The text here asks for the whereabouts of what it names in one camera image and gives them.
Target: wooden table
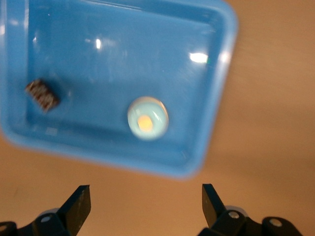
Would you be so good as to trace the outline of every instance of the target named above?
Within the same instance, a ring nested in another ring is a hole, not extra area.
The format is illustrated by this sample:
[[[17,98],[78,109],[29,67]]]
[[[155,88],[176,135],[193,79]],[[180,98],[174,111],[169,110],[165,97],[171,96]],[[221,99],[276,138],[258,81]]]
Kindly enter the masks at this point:
[[[79,236],[193,236],[201,184],[226,205],[315,235],[315,1],[230,0],[239,36],[203,169],[175,180],[25,150],[0,138],[0,221],[23,226],[91,185]]]

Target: yellow dot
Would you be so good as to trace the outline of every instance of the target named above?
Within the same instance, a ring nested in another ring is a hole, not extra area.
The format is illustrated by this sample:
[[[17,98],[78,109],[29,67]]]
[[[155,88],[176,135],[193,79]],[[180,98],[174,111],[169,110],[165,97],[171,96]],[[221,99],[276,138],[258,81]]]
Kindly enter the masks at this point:
[[[153,129],[153,123],[149,116],[143,115],[138,118],[139,128],[144,132],[150,132]]]

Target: black mechanical claw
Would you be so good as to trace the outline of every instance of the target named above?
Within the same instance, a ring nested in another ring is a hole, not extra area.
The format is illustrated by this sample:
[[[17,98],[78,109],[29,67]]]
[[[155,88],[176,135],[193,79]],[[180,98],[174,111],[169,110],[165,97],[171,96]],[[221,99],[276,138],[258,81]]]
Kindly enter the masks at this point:
[[[41,215],[20,229],[14,222],[1,222],[0,236],[76,236],[90,211],[90,188],[81,185],[56,213]]]
[[[202,185],[202,209],[209,228],[198,236],[302,236],[283,218],[266,217],[258,224],[236,210],[227,210],[211,184]]]

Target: silver screw head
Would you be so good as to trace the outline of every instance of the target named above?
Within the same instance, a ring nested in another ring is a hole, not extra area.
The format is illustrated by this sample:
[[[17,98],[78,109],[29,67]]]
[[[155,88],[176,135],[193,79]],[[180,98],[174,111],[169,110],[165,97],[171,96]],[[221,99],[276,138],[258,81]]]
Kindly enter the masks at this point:
[[[240,215],[239,215],[237,212],[235,212],[235,211],[230,211],[228,214],[229,214],[229,216],[231,216],[233,219],[238,219],[238,218],[240,218]]]
[[[41,222],[41,223],[44,223],[44,222],[49,221],[50,219],[51,219],[51,216],[45,216],[45,217],[43,217],[43,218],[40,220],[40,222]]]
[[[276,226],[276,227],[282,226],[281,221],[278,219],[275,219],[275,218],[270,219],[269,222],[270,222],[270,224],[272,224],[273,226]]]

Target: small black chip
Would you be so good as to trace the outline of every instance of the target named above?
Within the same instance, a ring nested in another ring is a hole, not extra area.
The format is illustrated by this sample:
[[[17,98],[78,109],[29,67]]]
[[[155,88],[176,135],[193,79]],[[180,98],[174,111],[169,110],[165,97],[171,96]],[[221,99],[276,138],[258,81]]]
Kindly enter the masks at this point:
[[[36,79],[30,82],[25,87],[25,91],[32,96],[44,112],[56,107],[60,103],[60,100],[41,79]]]

